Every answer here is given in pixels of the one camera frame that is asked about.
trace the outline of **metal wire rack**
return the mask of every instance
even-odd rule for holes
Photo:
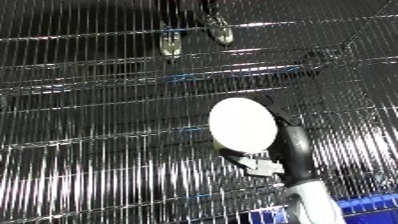
[[[227,48],[185,1],[174,64],[152,1],[1,3],[0,223],[227,223],[283,203],[277,178],[211,150],[211,107],[240,94],[302,120],[334,197],[396,192],[395,0],[219,1]]]

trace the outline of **person's foot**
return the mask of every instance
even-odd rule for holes
[[[176,59],[181,56],[181,34],[178,31],[173,31],[165,24],[162,25],[162,32],[160,34],[160,53],[169,59]]]
[[[210,15],[204,12],[196,13],[199,23],[209,29],[211,37],[219,44],[228,46],[233,40],[232,29],[225,19],[219,14]]]

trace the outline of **sneaker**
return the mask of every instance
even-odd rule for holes
[[[162,33],[160,34],[160,53],[171,59],[181,56],[181,34],[173,31],[165,24],[162,25]]]
[[[234,40],[232,29],[225,19],[219,14],[210,15],[204,12],[196,13],[199,23],[209,29],[210,36],[219,44],[228,46]]]

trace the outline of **blue object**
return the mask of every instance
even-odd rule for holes
[[[398,194],[374,194],[339,200],[337,204],[343,210],[347,224],[398,224],[395,201],[398,201]],[[288,223],[283,206],[258,209],[250,216],[252,224]]]

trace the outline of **white disc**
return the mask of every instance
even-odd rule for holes
[[[275,140],[278,128],[272,114],[246,98],[220,101],[210,112],[210,132],[224,147],[243,153],[259,153]]]

